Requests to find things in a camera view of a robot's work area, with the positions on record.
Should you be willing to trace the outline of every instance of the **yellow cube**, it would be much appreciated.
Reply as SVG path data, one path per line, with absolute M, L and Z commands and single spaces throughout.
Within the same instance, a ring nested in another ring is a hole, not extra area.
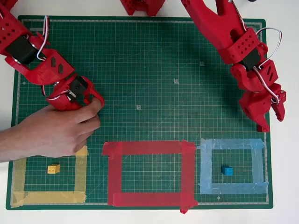
M 52 164 L 48 166 L 48 174 L 56 174 L 60 171 L 60 164 Z

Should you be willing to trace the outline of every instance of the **small cube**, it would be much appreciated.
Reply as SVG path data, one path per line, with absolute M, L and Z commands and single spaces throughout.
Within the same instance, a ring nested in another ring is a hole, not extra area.
M 48 166 L 48 174 L 56 174 L 60 171 L 60 164 L 52 164 Z
M 233 168 L 229 166 L 222 166 L 221 172 L 226 176 L 232 176 L 233 175 Z

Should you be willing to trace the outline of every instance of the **green cutting mat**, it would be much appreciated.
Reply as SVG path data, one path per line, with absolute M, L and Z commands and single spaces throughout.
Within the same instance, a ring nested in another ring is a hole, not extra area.
M 43 17 L 19 18 L 32 31 L 41 31 Z M 245 20 L 260 29 L 264 20 Z M 264 180 L 269 193 L 256 195 L 201 195 L 200 151 L 196 153 L 196 209 L 272 208 L 270 134 L 241 111 L 242 91 L 215 48 L 187 18 L 52 16 L 51 47 L 57 49 L 80 75 L 93 81 L 103 95 L 101 128 L 88 140 L 86 202 L 82 204 L 25 204 L 17 209 L 115 209 L 107 206 L 107 164 L 101 156 L 105 141 L 260 138 Z M 265 41 L 265 32 L 261 39 Z M 47 105 L 40 87 L 15 75 L 13 122 Z M 124 156 L 123 192 L 179 192 L 180 155 Z M 59 163 L 61 172 L 47 175 Z M 234 167 L 224 177 L 221 165 Z M 7 208 L 11 209 L 13 163 L 9 164 Z M 213 182 L 252 182 L 251 154 L 246 150 L 214 150 Z M 26 191 L 73 191 L 75 157 L 27 159 Z

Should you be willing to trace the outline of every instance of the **blue tape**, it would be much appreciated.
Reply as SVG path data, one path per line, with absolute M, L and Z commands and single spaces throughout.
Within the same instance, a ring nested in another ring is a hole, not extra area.
M 263 183 L 213 183 L 212 195 L 252 195 L 268 193 L 268 182 Z
M 253 149 L 252 157 L 252 181 L 253 183 L 263 182 L 263 152 L 261 149 Z
M 262 149 L 265 147 L 261 139 L 212 139 L 212 149 Z
M 201 140 L 200 149 L 200 193 L 212 193 L 212 140 Z
M 268 182 L 263 182 L 263 152 L 261 139 L 209 139 L 201 140 L 200 149 L 200 193 L 201 194 L 264 194 L 268 193 Z M 253 183 L 213 183 L 212 150 L 251 150 Z

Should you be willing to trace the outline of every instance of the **finger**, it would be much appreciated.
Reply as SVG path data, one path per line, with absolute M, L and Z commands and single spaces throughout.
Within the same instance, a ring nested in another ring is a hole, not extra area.
M 85 134 L 88 132 L 92 132 L 100 127 L 100 119 L 97 116 L 90 118 L 80 124 L 78 124 L 78 128 L 80 130 L 79 134 Z
M 83 121 L 86 121 L 96 116 L 101 108 L 102 108 L 101 101 L 99 101 L 97 98 L 93 98 L 89 105 L 82 107 L 79 110 L 73 111 L 74 113 L 73 118 L 78 123 L 81 123 Z
M 80 142 L 82 142 L 82 141 L 88 139 L 88 137 L 91 136 L 92 134 L 93 134 L 93 131 L 91 131 L 91 132 L 87 132 L 87 133 L 85 133 L 85 134 L 82 134 L 82 135 L 78 136 L 78 138 L 77 138 L 77 142 L 80 143 Z
M 86 145 L 87 140 L 84 140 L 82 142 L 80 142 L 73 150 L 74 154 L 79 151 L 80 149 L 83 148 L 84 145 Z

